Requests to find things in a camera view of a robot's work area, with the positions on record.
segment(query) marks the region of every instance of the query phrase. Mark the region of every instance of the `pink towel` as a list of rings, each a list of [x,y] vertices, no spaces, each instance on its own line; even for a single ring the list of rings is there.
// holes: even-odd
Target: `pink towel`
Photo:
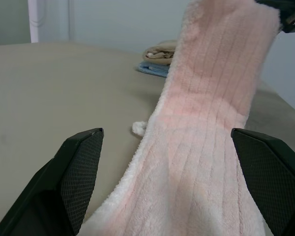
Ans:
[[[231,139],[249,115],[277,10],[194,0],[157,107],[118,186],[79,236],[264,236]]]

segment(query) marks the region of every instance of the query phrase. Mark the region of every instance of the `fluffy pink fabric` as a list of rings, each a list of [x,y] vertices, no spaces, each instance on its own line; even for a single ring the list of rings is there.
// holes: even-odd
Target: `fluffy pink fabric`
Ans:
[[[80,236],[263,236],[234,144],[278,11],[253,0],[195,0],[146,134]]]

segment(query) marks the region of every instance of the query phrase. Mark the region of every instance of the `folded beige cloth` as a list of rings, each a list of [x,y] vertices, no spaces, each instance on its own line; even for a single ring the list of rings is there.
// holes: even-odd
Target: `folded beige cloth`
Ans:
[[[160,42],[156,46],[150,47],[144,51],[142,55],[143,60],[156,64],[171,64],[176,49],[176,44],[176,40]]]

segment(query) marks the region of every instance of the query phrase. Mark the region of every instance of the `folded cloth stack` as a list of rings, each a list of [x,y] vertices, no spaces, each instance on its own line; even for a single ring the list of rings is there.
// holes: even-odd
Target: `folded cloth stack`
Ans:
[[[138,70],[143,73],[167,77],[169,66],[176,49],[176,41],[168,40],[150,47],[143,52],[143,62]]]

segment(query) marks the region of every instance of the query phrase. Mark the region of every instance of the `small white pom-pom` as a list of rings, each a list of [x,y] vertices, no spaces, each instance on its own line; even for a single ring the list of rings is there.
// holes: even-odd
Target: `small white pom-pom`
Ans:
[[[143,137],[147,129],[147,124],[145,121],[134,122],[132,132]]]

